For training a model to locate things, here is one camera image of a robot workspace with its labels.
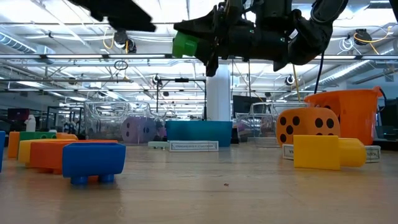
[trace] ceiling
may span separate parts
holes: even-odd
[[[14,35],[18,40],[27,45],[44,45],[52,49],[56,54],[124,54],[121,49],[111,45],[111,38],[114,30],[107,21],[96,21],[91,18],[90,13],[81,7],[70,4],[66,0],[2,0],[0,1],[0,32],[4,31]],[[215,0],[135,0],[146,12],[153,17],[153,22],[157,25],[154,33],[128,32],[137,45],[138,54],[170,54],[172,51],[172,39],[176,34],[173,23],[182,20],[194,19],[204,16],[211,8],[218,4]],[[386,39],[375,43],[375,48],[379,49],[383,45],[392,41],[397,30],[396,19],[392,9],[373,9],[375,1],[351,0],[349,6],[340,18],[334,23],[333,37],[326,51],[327,55],[346,55],[346,54],[371,54],[374,52],[371,46],[352,47],[349,41],[343,43],[347,34],[353,35],[356,29],[367,29],[374,40],[383,38],[387,31],[389,35]],[[294,1],[294,7],[303,11],[308,17],[312,1]],[[20,52],[0,44],[1,54],[20,54]],[[155,75],[160,78],[192,78],[204,79],[205,67],[197,60],[176,60],[176,59],[134,59],[127,60],[129,67],[124,71],[117,71],[112,64],[98,60],[55,60],[52,65],[37,63],[34,60],[7,60],[6,69],[12,65],[16,68],[26,69],[26,73],[19,72],[15,75],[29,75],[31,78],[43,78],[51,75],[51,78],[71,78],[77,79],[96,79],[110,78],[118,74],[118,79],[127,77],[132,83],[102,83],[104,89],[127,89],[137,90],[137,92],[117,93],[118,96],[126,100],[144,100],[154,102],[153,92],[139,92],[139,90],[154,89],[152,79]],[[242,61],[235,60],[234,63],[225,62],[233,70],[235,90],[247,90],[247,74],[249,65]],[[323,71],[339,67],[341,64],[353,62],[335,61],[326,63]],[[296,66],[300,86],[310,83],[318,73],[319,65],[317,61],[307,65]],[[272,71],[271,62],[258,61],[250,64],[252,88],[257,90],[289,90],[285,85],[285,78],[293,73],[291,65],[286,66],[278,72]],[[68,83],[56,85],[55,83],[43,83],[52,88],[83,88],[81,83],[70,86]],[[20,83],[13,83],[15,88],[31,88]],[[169,96],[161,96],[164,103],[176,103],[181,101],[181,111],[202,110],[199,100],[203,100],[202,83],[174,83],[170,82],[164,90],[170,90]],[[197,92],[179,93],[172,90],[179,89],[196,90]],[[79,94],[79,97],[87,98],[90,94]],[[244,95],[245,93],[236,92],[234,94]],[[72,93],[58,93],[60,100],[64,96]],[[186,100],[192,105],[185,105]]]

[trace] table surface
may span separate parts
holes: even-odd
[[[0,223],[397,223],[398,152],[340,172],[294,169],[281,155],[129,147],[114,184],[86,187],[4,161]]]

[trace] white label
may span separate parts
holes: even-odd
[[[366,148],[366,163],[380,162],[380,146],[365,146]],[[294,150],[293,145],[284,144],[282,146],[282,153],[284,159],[293,160]]]
[[[175,151],[175,152],[218,151],[218,141],[170,141],[170,151]]]

